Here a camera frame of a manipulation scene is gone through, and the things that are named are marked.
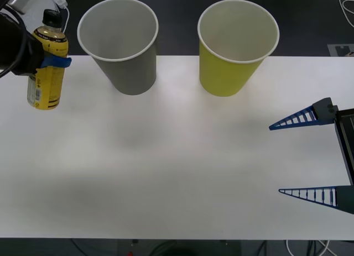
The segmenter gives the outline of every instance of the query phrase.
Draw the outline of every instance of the dark floor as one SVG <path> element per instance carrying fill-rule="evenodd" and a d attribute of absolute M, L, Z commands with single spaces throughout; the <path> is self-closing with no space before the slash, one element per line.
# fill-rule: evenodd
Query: dark floor
<path fill-rule="evenodd" d="M 140 240 L 132 246 L 131 240 L 115 239 L 0 239 L 0 255 L 5 256 L 152 256 L 153 249 L 164 241 Z M 259 252 L 263 241 L 177 241 L 160 247 L 162 253 L 154 256 L 283 256 L 289 255 L 284 241 L 267 241 Z M 295 256 L 306 256 L 308 241 L 290 241 L 289 247 Z M 338 256 L 354 254 L 354 243 L 330 242 L 329 248 Z M 316 251 L 323 247 L 316 242 Z"/>
<path fill-rule="evenodd" d="M 67 36 L 71 55 L 83 55 L 76 38 L 82 15 L 104 0 L 67 0 L 70 21 Z M 140 0 L 156 13 L 160 29 L 159 55 L 198 55 L 197 21 L 201 13 L 220 0 Z M 353 44 L 354 28 L 343 15 L 338 0 L 249 0 L 273 14 L 280 28 L 277 56 L 330 56 L 328 44 Z M 346 4 L 354 10 L 354 2 Z M 354 15 L 348 13 L 354 23 Z"/>

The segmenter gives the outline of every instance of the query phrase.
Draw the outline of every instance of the paper cup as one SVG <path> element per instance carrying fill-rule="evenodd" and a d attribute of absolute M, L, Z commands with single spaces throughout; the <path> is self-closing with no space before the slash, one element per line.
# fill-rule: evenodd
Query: paper cup
<path fill-rule="evenodd" d="M 117 90 L 138 95 L 156 78 L 155 13 L 137 0 L 106 0 L 79 22 L 77 38 Z"/>
<path fill-rule="evenodd" d="M 198 22 L 200 82 L 216 96 L 237 93 L 279 42 L 279 28 L 263 7 L 225 0 L 203 12 Z"/>

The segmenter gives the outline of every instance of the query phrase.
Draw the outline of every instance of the yellow bottle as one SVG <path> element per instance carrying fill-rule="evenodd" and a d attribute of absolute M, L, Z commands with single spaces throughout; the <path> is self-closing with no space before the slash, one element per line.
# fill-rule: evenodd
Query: yellow bottle
<path fill-rule="evenodd" d="M 43 44 L 43 49 L 53 55 L 66 57 L 69 43 L 61 32 L 61 15 L 46 9 L 43 15 L 44 26 L 37 28 L 33 36 Z M 65 68 L 48 66 L 37 69 L 29 76 L 27 101 L 37 109 L 53 109 L 58 106 Z"/>

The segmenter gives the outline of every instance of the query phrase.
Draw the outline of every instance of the bottle cap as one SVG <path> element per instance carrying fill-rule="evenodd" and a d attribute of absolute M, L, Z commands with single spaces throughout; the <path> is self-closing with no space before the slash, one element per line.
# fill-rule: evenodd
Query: bottle cap
<path fill-rule="evenodd" d="M 53 28 L 61 28 L 61 14 L 55 10 L 46 9 L 43 13 L 42 22 Z"/>

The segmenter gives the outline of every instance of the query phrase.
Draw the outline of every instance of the gray paper cup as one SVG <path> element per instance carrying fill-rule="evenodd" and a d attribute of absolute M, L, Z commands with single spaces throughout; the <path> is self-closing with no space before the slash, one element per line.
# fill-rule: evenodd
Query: gray paper cup
<path fill-rule="evenodd" d="M 157 17 L 146 4 L 106 0 L 82 16 L 77 38 L 117 90 L 138 95 L 155 82 L 158 30 Z"/>

